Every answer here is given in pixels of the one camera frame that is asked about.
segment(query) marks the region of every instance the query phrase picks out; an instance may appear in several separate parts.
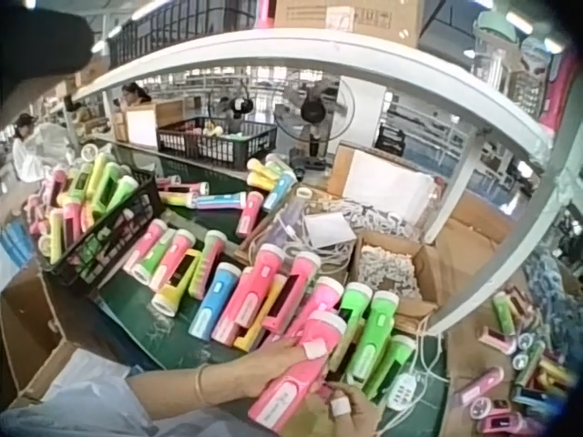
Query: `cap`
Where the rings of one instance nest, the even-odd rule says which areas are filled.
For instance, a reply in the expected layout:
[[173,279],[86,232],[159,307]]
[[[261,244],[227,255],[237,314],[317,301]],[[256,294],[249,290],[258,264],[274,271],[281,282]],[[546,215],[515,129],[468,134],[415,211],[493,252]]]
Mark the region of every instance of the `cap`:
[[36,118],[34,118],[33,116],[31,116],[30,114],[27,114],[26,112],[23,112],[16,119],[15,127],[30,126],[33,123],[35,123],[35,121],[36,121]]

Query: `electric fan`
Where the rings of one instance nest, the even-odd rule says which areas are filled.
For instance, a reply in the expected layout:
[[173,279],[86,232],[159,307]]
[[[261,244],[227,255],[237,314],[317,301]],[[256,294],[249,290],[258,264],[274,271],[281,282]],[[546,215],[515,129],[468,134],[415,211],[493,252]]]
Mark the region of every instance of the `electric fan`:
[[338,76],[323,74],[319,80],[288,75],[275,91],[273,115],[278,127],[298,141],[290,150],[290,164],[301,177],[304,168],[324,170],[326,149],[342,135],[354,117],[354,97]]
[[224,133],[230,135],[242,134],[243,121],[247,114],[253,112],[255,105],[243,80],[237,87],[225,86],[217,92],[209,92],[207,110],[212,128],[218,120],[224,118]]

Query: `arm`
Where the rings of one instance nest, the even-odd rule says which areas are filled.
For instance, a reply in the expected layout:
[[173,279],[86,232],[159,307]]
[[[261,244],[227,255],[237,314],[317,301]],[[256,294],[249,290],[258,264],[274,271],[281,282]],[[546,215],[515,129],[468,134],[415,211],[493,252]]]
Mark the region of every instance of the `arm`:
[[149,416],[159,420],[245,397],[238,379],[237,370],[224,363],[194,370],[150,371],[128,378],[128,385]]

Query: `hair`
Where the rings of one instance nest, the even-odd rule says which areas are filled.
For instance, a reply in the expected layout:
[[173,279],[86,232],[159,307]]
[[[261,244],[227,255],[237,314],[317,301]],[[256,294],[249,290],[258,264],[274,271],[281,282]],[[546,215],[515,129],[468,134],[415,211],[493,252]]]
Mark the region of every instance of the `hair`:
[[127,93],[137,94],[143,103],[148,103],[152,101],[152,97],[150,97],[146,90],[142,88],[140,85],[138,85],[136,82],[125,84],[123,87],[121,87],[121,90],[126,91]]

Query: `green workbench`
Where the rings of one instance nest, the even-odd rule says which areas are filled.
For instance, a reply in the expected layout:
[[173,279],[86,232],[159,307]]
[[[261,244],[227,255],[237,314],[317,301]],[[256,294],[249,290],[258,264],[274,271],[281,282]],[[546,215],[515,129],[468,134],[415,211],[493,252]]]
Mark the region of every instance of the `green workbench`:
[[[168,158],[160,158],[149,153],[136,151],[126,147],[115,150],[121,163],[138,167],[148,163],[157,163],[157,172],[161,176],[179,174],[184,182],[210,183],[211,192],[232,193],[246,190],[243,180],[227,176],[223,173],[206,168],[200,168]],[[237,212],[230,211],[194,211],[185,208],[174,208],[183,218],[193,221],[205,229],[219,229],[227,234],[234,243],[239,243],[234,235],[239,220]],[[227,255],[228,262],[237,262]],[[164,369],[191,368],[204,362],[230,361],[242,352],[227,348],[217,342],[206,342],[188,335],[187,330],[192,321],[199,302],[189,297],[183,299],[176,318],[170,319],[155,312],[151,306],[152,291],[139,284],[124,271],[119,271],[100,290],[98,302],[101,308],[112,317],[147,353],[147,355]],[[435,356],[437,342],[428,338],[425,342],[425,353],[429,362]],[[437,364],[435,373],[445,374],[445,357]],[[439,432],[441,417],[445,407],[446,384],[435,379],[430,380],[427,392],[417,404],[411,416],[397,428],[388,432],[399,437],[432,437]]]

